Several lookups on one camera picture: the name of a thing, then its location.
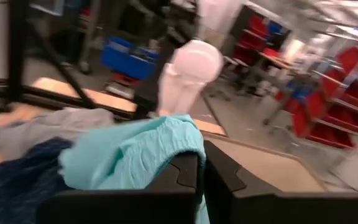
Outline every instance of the gray fabric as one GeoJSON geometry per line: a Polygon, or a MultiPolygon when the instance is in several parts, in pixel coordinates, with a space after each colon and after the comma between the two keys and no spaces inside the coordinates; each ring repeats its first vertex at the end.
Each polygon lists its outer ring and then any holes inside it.
{"type": "Polygon", "coordinates": [[[0,151],[6,160],[17,159],[36,144],[53,137],[75,141],[90,129],[113,124],[112,113],[106,110],[66,108],[0,127],[0,151]]]}

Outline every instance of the folded clothing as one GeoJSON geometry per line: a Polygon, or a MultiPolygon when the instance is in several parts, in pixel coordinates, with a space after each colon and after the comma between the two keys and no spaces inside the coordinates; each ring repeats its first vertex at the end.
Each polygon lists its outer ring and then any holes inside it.
{"type": "MultiPolygon", "coordinates": [[[[204,166],[203,136],[188,115],[92,130],[59,161],[65,183],[75,189],[144,189],[182,152],[197,153],[204,166]]],[[[198,223],[209,223],[204,200],[198,223]]]]}
{"type": "Polygon", "coordinates": [[[71,141],[53,138],[21,159],[0,163],[0,224],[35,223],[39,204],[71,189],[58,174],[58,155],[69,147],[71,141]]]}
{"type": "Polygon", "coordinates": [[[28,149],[53,137],[75,141],[90,129],[113,124],[112,113],[107,110],[66,108],[0,127],[0,151],[5,160],[18,159],[28,149]]]}

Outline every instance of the dark blue fabric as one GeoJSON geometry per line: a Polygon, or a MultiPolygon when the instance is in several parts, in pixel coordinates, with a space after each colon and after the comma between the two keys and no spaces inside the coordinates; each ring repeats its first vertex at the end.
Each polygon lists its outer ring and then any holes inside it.
{"type": "Polygon", "coordinates": [[[24,157],[0,164],[0,224],[34,224],[35,209],[45,199],[70,190],[58,174],[58,156],[71,142],[53,138],[24,157]]]}

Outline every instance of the light blue cloth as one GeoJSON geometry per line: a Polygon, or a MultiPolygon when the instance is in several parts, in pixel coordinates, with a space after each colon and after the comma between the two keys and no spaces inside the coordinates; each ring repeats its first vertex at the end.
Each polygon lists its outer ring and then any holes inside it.
{"type": "MultiPolygon", "coordinates": [[[[91,130],[60,156],[67,186],[82,189],[144,189],[175,155],[193,151],[204,166],[203,137],[188,115],[162,116],[91,130]]],[[[197,223],[208,224],[205,199],[197,223]]]]}

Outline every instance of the blue cloth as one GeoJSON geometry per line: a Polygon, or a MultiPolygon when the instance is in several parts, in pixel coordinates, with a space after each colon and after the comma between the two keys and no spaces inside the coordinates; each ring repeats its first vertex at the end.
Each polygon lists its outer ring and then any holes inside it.
{"type": "Polygon", "coordinates": [[[40,203],[71,189],[58,174],[58,155],[69,147],[70,141],[53,138],[21,159],[0,163],[0,224],[33,224],[40,203]]]}
{"type": "MultiPolygon", "coordinates": [[[[194,121],[162,116],[91,130],[59,160],[65,183],[75,189],[144,189],[175,155],[188,151],[198,153],[204,166],[203,137],[194,121]]],[[[209,223],[204,199],[198,223],[209,223]]]]}

